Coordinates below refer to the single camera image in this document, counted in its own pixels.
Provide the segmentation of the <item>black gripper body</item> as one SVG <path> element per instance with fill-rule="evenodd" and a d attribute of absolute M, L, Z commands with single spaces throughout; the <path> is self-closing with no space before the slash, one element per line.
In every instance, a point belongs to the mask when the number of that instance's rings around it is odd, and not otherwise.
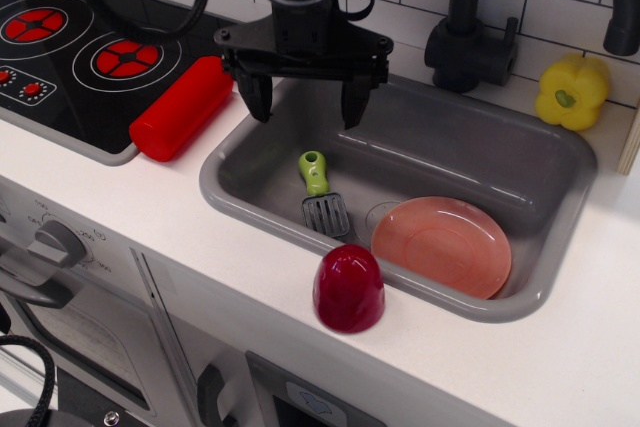
<path fill-rule="evenodd" d="M 225 71 L 240 76 L 386 81 L 391 38 L 355 25 L 337 0 L 294 9 L 276 7 L 257 21 L 220 28 L 215 43 Z"/>

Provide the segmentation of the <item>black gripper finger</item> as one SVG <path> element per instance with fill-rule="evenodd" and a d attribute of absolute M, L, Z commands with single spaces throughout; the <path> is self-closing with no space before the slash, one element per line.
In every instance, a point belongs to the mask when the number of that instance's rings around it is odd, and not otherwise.
<path fill-rule="evenodd" d="M 237 76 L 236 83 L 251 116 L 259 122 L 268 122 L 272 106 L 272 78 L 241 72 Z"/>
<path fill-rule="evenodd" d="M 341 114 L 346 129 L 359 125 L 366 110 L 371 91 L 368 79 L 345 81 L 341 90 Z"/>

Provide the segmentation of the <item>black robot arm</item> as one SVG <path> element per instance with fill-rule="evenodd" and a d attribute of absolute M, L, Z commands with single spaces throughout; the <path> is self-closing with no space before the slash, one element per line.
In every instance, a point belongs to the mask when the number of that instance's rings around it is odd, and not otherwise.
<path fill-rule="evenodd" d="M 269 16 L 219 29 L 222 65 L 237 84 L 251 115 L 268 121 L 275 77 L 342 84 L 346 128 L 357 126 L 370 93 L 388 79 L 393 41 L 357 26 L 372 11 L 344 12 L 338 0 L 269 0 Z"/>

